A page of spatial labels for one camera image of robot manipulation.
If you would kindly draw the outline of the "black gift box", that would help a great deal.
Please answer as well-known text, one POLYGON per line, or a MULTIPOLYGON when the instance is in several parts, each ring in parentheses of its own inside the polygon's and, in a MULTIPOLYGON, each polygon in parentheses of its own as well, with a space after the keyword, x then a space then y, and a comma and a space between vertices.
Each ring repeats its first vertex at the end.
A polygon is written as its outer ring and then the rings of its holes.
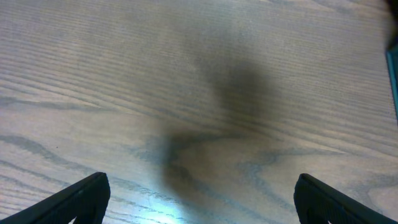
POLYGON ((386 61, 397 116, 397 0, 386 0, 386 3, 393 21, 392 37, 386 49, 386 61))

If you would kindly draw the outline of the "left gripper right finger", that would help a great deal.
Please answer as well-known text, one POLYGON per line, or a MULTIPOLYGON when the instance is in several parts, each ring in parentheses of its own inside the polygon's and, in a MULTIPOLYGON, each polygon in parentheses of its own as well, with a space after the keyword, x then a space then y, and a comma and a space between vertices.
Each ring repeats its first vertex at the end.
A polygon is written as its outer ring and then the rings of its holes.
POLYGON ((301 224, 397 224, 309 174, 300 174, 294 204, 301 224))

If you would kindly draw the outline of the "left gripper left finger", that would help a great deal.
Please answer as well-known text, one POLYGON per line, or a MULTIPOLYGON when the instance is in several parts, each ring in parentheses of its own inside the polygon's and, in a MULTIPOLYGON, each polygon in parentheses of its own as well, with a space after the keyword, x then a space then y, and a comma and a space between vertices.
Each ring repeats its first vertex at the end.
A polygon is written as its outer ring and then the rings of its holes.
POLYGON ((107 175, 104 172, 96 172, 49 198, 1 220, 1 224, 101 224, 110 195, 107 175))

